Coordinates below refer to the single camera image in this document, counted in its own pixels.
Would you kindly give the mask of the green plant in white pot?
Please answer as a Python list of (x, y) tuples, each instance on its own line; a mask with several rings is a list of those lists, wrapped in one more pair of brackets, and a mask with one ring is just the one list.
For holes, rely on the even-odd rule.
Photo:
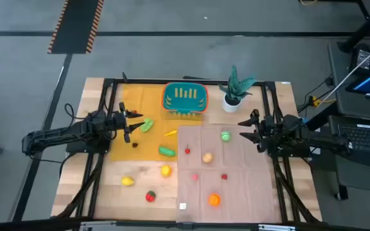
[(245, 96), (251, 95), (247, 92), (254, 84), (256, 80), (253, 77), (248, 77), (243, 80), (239, 80), (237, 67), (233, 65), (231, 67), (231, 73), (229, 75), (227, 85), (219, 85), (219, 89), (225, 93), (222, 102), (222, 108), (228, 112), (236, 112), (239, 108), (242, 99)]

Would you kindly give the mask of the black power adapter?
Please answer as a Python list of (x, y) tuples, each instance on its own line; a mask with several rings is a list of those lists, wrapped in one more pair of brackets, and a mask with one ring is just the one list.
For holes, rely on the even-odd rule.
[(367, 75), (370, 73), (370, 58), (364, 60), (370, 55), (370, 45), (358, 44), (351, 52), (350, 68), (355, 69), (355, 75)]

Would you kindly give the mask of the light green toy lettuce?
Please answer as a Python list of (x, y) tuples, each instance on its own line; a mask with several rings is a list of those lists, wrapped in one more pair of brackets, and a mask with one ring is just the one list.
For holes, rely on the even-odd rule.
[(154, 121), (150, 118), (145, 118), (143, 124), (140, 126), (140, 130), (145, 133), (153, 127)]

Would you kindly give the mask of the green toy cucumber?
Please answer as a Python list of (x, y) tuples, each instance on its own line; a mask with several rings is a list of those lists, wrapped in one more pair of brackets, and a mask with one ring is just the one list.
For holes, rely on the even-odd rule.
[(176, 155), (175, 150), (172, 150), (170, 148), (166, 148), (164, 146), (159, 146), (158, 151), (160, 154), (166, 156), (166, 157), (174, 157)]

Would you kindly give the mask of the white slanted rod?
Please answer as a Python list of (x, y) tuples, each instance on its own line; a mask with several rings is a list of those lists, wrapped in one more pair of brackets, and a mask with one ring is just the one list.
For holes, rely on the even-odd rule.
[(361, 66), (364, 66), (364, 64), (366, 62), (369, 62), (370, 63), (370, 53), (368, 56), (363, 56), (363, 60), (359, 60), (359, 55), (357, 55), (357, 65), (352, 68), (350, 71), (348, 71), (347, 75), (341, 80), (341, 82), (339, 82), (338, 84), (336, 84), (335, 88), (331, 91), (329, 91), (329, 93), (327, 94), (327, 96), (321, 101), (321, 103), (325, 102), (336, 90), (338, 90), (345, 82), (346, 80), (353, 75), (353, 73), (358, 69), (360, 68)]

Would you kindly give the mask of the pale pink cloth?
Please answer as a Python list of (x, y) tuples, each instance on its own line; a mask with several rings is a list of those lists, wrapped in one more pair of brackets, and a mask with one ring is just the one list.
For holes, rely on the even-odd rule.
[[(231, 132), (231, 140), (221, 140), (221, 132)], [(181, 126), (178, 134), (177, 221), (194, 223), (276, 223), (277, 199), (272, 188), (270, 163), (266, 153), (240, 135), (242, 126)], [(186, 145), (190, 154), (185, 154)], [(204, 163), (205, 153), (214, 155)], [(191, 176), (198, 174), (198, 180)], [(227, 180), (221, 179), (226, 174)], [(208, 203), (209, 195), (221, 197), (219, 206)], [(180, 210), (179, 203), (186, 203)]]

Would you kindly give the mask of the black stand leg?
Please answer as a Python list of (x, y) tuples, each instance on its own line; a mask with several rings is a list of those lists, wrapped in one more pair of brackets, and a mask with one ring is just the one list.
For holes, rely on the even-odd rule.
[(338, 47), (342, 52), (350, 53), (353, 48), (370, 34), (370, 15), (362, 0), (353, 0), (360, 7), (365, 17), (365, 23), (359, 27), (345, 42), (339, 42)]

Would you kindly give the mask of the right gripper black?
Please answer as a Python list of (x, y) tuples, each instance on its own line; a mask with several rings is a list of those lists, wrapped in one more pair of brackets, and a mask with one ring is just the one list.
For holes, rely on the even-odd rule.
[(276, 127), (274, 118), (266, 115), (262, 121), (259, 121), (260, 113), (258, 109), (251, 112), (251, 118), (239, 122), (239, 126), (252, 126), (255, 125), (256, 131), (254, 133), (241, 132), (240, 135), (250, 140), (257, 145), (260, 153), (265, 151), (272, 151), (275, 148), (274, 128)]

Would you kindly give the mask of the black computer cart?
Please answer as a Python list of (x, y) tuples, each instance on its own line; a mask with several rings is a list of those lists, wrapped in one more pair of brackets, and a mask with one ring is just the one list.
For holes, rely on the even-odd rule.
[[(328, 44), (328, 55), (333, 82), (336, 85), (350, 71), (351, 55), (342, 52), (336, 42)], [(370, 125), (370, 97), (346, 90), (356, 79), (357, 76), (353, 74), (335, 91), (336, 102), (328, 107), (330, 112), (327, 116), (331, 133), (339, 134), (339, 124)], [(370, 157), (363, 157), (352, 151), (347, 158), (336, 156), (335, 161), (339, 185), (338, 199), (345, 200), (348, 197), (349, 187), (370, 191)]]

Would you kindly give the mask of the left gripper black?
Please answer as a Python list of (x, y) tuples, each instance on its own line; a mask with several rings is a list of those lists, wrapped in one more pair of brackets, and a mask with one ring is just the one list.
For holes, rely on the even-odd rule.
[(112, 116), (112, 127), (115, 130), (123, 130), (123, 138), (126, 143), (130, 142), (130, 133), (141, 127), (144, 122), (128, 125), (127, 119), (142, 117), (142, 114), (128, 111), (123, 102), (119, 103), (119, 111)]

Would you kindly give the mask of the mustard yellow cloth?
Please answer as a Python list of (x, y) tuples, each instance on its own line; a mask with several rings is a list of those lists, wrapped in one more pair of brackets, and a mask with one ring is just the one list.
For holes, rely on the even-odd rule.
[(118, 86), (118, 100), (124, 102), (129, 111), (136, 110), (142, 117), (129, 119), (129, 124), (143, 122), (145, 118), (154, 121), (153, 127), (145, 133), (139, 128), (130, 134), (126, 143), (123, 133), (118, 132), (110, 148), (112, 161), (154, 160), (175, 162), (177, 156), (166, 157), (159, 153), (158, 147), (164, 146), (178, 152), (178, 135), (164, 136), (165, 133), (178, 130), (182, 125), (201, 125), (202, 116), (195, 114), (170, 114), (161, 105), (164, 86), (157, 84), (122, 84)]

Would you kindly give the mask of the black aluminium table frame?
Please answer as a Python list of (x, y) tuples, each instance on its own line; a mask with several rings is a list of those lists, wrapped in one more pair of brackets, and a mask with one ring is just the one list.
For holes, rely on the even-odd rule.
[[(130, 80), (128, 83), (122, 84), (157, 84), (164, 86), (165, 81)], [(235, 113), (227, 113), (223, 110), (224, 93), (218, 88), (217, 84), (208, 85), (207, 89), (209, 105), (202, 124), (182, 126), (239, 126), (238, 123), (246, 120), (252, 110), (263, 111), (263, 98), (259, 86), (252, 87), (249, 90), (251, 95), (243, 99), (240, 108)], [(176, 156), (177, 160), (175, 162), (154, 160), (112, 161), (110, 151), (106, 153), (94, 206), (94, 217), (97, 219), (131, 221), (177, 221), (178, 152), (176, 152)], [(268, 160), (274, 197), (277, 199), (277, 214), (279, 214), (279, 221), (281, 221), (273, 163), (269, 156)], [(172, 175), (168, 178), (161, 176), (163, 165), (172, 167)], [(121, 178), (123, 176), (131, 176), (134, 179), (134, 184), (131, 186), (122, 185)], [(146, 201), (145, 196), (148, 191), (156, 193), (154, 202)]]

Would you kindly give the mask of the silver aluminium extrusion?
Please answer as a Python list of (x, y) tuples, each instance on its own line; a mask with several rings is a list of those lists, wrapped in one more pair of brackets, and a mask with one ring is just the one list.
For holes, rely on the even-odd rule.
[(85, 221), (80, 223), (80, 228), (96, 228), (100, 226), (178, 228), (180, 230), (195, 230), (198, 228), (235, 228), (254, 231), (298, 231), (296, 227), (293, 226), (261, 223), (177, 223), (174, 221)]

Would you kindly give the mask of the ridged deep orange toy fruit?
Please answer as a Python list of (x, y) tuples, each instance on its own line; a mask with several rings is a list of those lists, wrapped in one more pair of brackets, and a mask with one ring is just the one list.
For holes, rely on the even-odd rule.
[(221, 203), (221, 197), (216, 193), (212, 193), (209, 195), (208, 203), (212, 207), (219, 206)]

